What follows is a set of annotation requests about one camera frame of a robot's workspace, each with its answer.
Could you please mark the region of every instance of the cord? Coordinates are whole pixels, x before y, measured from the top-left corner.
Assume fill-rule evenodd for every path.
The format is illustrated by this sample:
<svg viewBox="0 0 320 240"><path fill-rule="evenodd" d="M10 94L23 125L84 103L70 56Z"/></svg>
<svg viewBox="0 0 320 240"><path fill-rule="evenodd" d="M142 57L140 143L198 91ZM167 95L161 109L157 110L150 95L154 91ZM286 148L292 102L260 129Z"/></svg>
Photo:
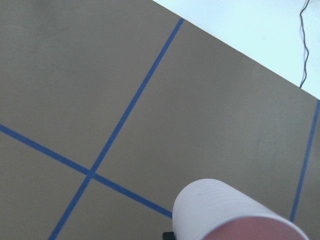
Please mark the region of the cord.
<svg viewBox="0 0 320 240"><path fill-rule="evenodd" d="M303 78L300 83L300 88L302 88L302 85L305 83L305 81L307 79L307 61L309 58L309 49L307 48L307 44L306 44L306 33L305 33L304 19L302 18L302 13L307 8L309 2L310 2L310 0L308 0L306 2L306 5L304 6L304 8L300 12L300 21L301 21L301 27L302 27L302 33L303 33L303 45L304 45L304 50L306 51L306 58L304 60L304 67L303 67Z"/></svg>

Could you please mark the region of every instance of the white cylinder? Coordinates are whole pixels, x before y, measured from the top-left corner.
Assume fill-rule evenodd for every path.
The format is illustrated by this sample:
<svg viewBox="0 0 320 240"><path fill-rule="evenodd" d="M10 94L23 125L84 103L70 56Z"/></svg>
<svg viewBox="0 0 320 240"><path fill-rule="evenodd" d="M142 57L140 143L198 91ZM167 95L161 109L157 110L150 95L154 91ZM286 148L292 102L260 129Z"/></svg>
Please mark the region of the white cylinder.
<svg viewBox="0 0 320 240"><path fill-rule="evenodd" d="M309 240L290 221L214 179L179 193L172 222L176 240Z"/></svg>

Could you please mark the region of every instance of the gray floor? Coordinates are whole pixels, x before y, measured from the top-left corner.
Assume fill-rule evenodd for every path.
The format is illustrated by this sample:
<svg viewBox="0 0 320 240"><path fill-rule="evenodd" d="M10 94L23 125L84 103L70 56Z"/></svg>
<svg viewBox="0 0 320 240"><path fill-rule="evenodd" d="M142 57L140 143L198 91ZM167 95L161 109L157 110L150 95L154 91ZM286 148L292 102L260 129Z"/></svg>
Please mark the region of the gray floor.
<svg viewBox="0 0 320 240"><path fill-rule="evenodd" d="M92 167L179 19L149 0L0 2L0 239L51 235L86 177L57 159ZM219 179L289 218L316 104L184 21L97 174L169 211L188 183ZM319 149L320 127L295 218L311 240ZM57 239L172 229L123 193L91 180Z"/></svg>

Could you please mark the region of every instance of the blue line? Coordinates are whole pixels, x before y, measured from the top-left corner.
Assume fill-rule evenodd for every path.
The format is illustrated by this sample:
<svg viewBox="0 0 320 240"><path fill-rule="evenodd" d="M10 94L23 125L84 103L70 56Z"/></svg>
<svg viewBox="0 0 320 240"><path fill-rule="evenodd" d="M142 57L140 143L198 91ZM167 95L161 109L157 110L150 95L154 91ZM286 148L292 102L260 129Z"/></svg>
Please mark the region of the blue line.
<svg viewBox="0 0 320 240"><path fill-rule="evenodd" d="M20 141L21 143L24 143L26 145L28 145L29 147L55 159L58 160L60 163L63 163L71 168L73 168L74 170L77 170L80 173L83 173L85 175L88 174L89 170L86 169L85 167L75 163L74 161L71 161L69 159L67 159L64 156L61 156L60 154L40 145L39 143L36 143L35 141L32 141L31 139L22 136L21 134L17 133L16 131L11 130L10 128L0 124L0 132L3 132L4 134Z"/></svg>
<svg viewBox="0 0 320 240"><path fill-rule="evenodd" d="M309 140L308 140L308 143L306 146L306 151L305 151L304 161L303 161L303 165L302 165L302 169L301 169L300 179L299 179L298 187L296 189L296 194L295 194L295 198L294 198L294 202L293 202L293 206L292 206L292 211L291 211L291 216L290 216L291 222L295 221L295 217L296 217L296 213L297 213L297 209L298 209L300 195L301 195L301 191L302 191L302 187L304 184L304 179L305 179L305 175L306 175L306 171L307 171L312 142L313 142L314 136L315 136L316 126L317 126L317 121L318 121L318 116L319 116L319 109L320 109L320 100L317 101L315 111L314 111L313 121L312 121L312 125L311 125Z"/></svg>
<svg viewBox="0 0 320 240"><path fill-rule="evenodd" d="M145 199L144 197L139 196L138 194L136 194L136 193L134 193L134 192L132 192L132 191L130 191L130 190L116 184L115 182L110 181L110 180L108 180L98 174L95 174L93 176L93 178L95 180L97 180L98 182L108 186L109 188L112 188L113 190L116 190L117 192L119 192L119 193L147 206L148 208L151 208L152 210L172 219L172 213L170 211L153 203L152 201L149 201L148 199Z"/></svg>
<svg viewBox="0 0 320 240"><path fill-rule="evenodd" d="M166 43L164 44L162 50L160 51L159 55L157 56L157 58L155 59L151 69L149 70L149 72L147 73L146 77L144 78L143 82L141 83L140 87L138 88L137 92L135 93L133 99L131 100L130 104L128 105L127 109L125 110L125 112L123 113L119 123L116 125L115 129L113 130L110 138L108 139L108 141L106 142L105 146L103 147L101 153L99 154L99 156L97 157L96 161L94 162L92 168L90 169L90 171L87 174L87 177L85 178L85 180L83 181L83 183L81 184L80 188L78 189L78 191L76 192L75 196L73 197L73 199L71 200L71 202L69 203L67 209L65 210L65 212L63 213L62 217L60 218L59 222L57 223L57 225L55 226L52 234L49 237L49 240L55 240L58 236L58 234L60 233L61 229L63 228L64 224L66 223L66 221L68 220L71 212L73 211L73 209L75 208L75 206L77 205L79 199L81 198L82 194L84 193L84 191L86 190L90 180L94 177L95 172L97 171L98 167L100 166L101 162L103 161L103 159L105 158L105 156L107 155L111 145L113 144L113 142L115 141L118 133L120 132L121 128L123 127L124 123L126 122L129 114L131 113L132 109L134 108L135 104L137 103L139 97L141 96L143 90L145 89L146 85L148 84L150 78L152 77L152 75L154 74L155 70L157 69L157 66L159 65L160 61L162 60L163 56L165 55L168 47L170 46L171 42L173 41L173 39L175 38L177 32L179 31L182 23L184 22L183 18L180 18L179 22L177 23L177 25L175 26L175 28L173 29L172 33L170 34L168 40L166 41Z"/></svg>

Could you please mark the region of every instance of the white surface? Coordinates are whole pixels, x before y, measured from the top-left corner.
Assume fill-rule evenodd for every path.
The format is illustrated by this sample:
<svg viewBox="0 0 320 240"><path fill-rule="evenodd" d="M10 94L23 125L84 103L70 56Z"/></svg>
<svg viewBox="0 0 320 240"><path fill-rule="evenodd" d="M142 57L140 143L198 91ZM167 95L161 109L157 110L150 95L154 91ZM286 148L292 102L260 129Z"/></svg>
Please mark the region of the white surface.
<svg viewBox="0 0 320 240"><path fill-rule="evenodd" d="M245 217L280 221L290 226L303 239L308 239L288 220L233 187L214 179L194 181L179 193L172 211L173 231L177 240L202 240L217 227Z"/></svg>
<svg viewBox="0 0 320 240"><path fill-rule="evenodd" d="M207 33L299 86L304 45L299 13L304 0L155 0ZM320 99L320 0L302 14L310 51L303 90Z"/></svg>

